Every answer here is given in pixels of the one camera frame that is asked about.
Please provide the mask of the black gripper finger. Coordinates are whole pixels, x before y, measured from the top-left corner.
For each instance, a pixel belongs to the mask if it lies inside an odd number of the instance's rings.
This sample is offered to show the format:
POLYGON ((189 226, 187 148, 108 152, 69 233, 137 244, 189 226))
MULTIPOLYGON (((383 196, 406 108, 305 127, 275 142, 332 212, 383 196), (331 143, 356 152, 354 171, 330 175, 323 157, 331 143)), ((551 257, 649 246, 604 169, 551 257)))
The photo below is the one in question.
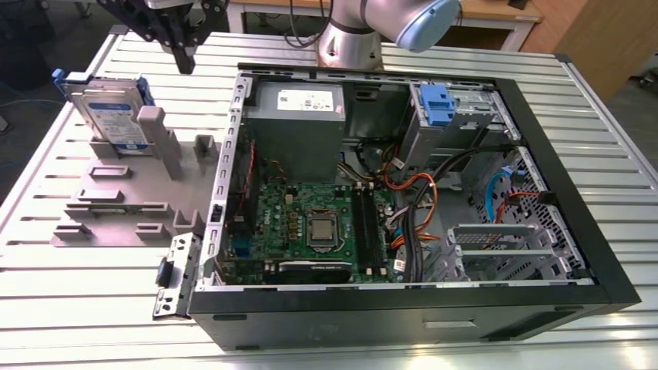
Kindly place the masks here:
POLYGON ((205 43, 211 33, 219 30, 221 20, 225 18, 224 1, 201 1, 200 5, 204 17, 195 24, 187 20, 183 29, 180 73, 193 72, 196 49, 205 43))
POLYGON ((97 1, 97 5, 147 41, 157 41, 185 73, 185 4, 167 1, 97 1))

